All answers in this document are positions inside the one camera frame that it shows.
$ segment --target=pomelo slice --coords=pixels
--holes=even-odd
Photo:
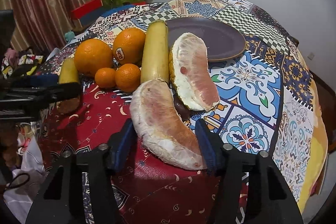
[[[171,82],[189,109],[209,111],[219,103],[216,85],[208,72],[207,48],[192,33],[182,34],[169,53]]]
[[[133,93],[130,112],[142,144],[163,162],[187,170],[206,168],[196,136],[177,114],[164,81],[142,83]]]

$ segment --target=patchwork tablecloth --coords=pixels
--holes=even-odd
[[[220,104],[199,112],[186,124],[193,130],[204,118],[224,143],[257,153],[267,150],[285,177],[297,202],[310,158],[314,114],[312,76],[300,62],[292,37],[261,8],[246,0],[173,0],[117,12],[91,26],[81,39],[95,37],[110,47],[125,28],[146,30],[156,19],[206,17],[225,22],[246,39],[237,58],[209,63]],[[73,43],[43,65],[40,73],[59,73],[73,56]],[[103,91],[83,78],[83,105],[71,116],[53,106],[45,111],[40,147],[46,168],[64,150],[90,151],[121,129],[129,116],[131,94]],[[218,179],[205,172],[185,171],[154,157],[140,143],[133,147],[125,168],[112,178],[115,197],[126,223],[205,223],[217,192]],[[248,174],[242,177],[237,223],[244,220]],[[83,174],[87,223],[93,223],[87,176]]]

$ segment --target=patterned tablecloth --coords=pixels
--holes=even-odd
[[[186,124],[193,130],[204,118],[224,143],[241,151],[267,150],[281,170],[293,195],[300,199],[314,127],[312,76],[300,62],[292,37],[268,13],[246,0],[173,0],[117,12],[91,26],[82,40],[96,37],[110,47],[123,29],[146,30],[156,19],[206,17],[225,22],[246,39],[237,58],[210,63],[220,104],[199,112]],[[43,65],[40,73],[59,73],[63,60],[73,56],[80,42],[69,45]],[[130,117],[131,94],[102,91],[83,78],[83,104],[73,115],[45,112],[40,147],[46,168],[64,150],[90,151],[121,129]],[[112,178],[115,197],[126,223],[205,223],[218,179],[205,172],[185,171],[154,157],[140,143],[132,148],[125,168]],[[248,174],[242,177],[237,223],[244,220]],[[88,223],[94,222],[87,177],[83,176]]]

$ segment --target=grapefruit segment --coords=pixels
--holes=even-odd
[[[177,114],[164,81],[142,83],[133,93],[130,113],[142,144],[163,162],[187,170],[206,168],[196,136]]]
[[[218,91],[208,72],[207,48],[201,38],[182,34],[170,51],[169,70],[178,96],[189,109],[209,111],[218,105]]]

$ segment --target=purple plate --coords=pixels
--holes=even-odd
[[[234,27],[203,17],[181,17],[166,21],[168,44],[171,47],[185,32],[203,39],[208,48],[208,61],[217,62],[234,58],[244,52],[246,41]]]

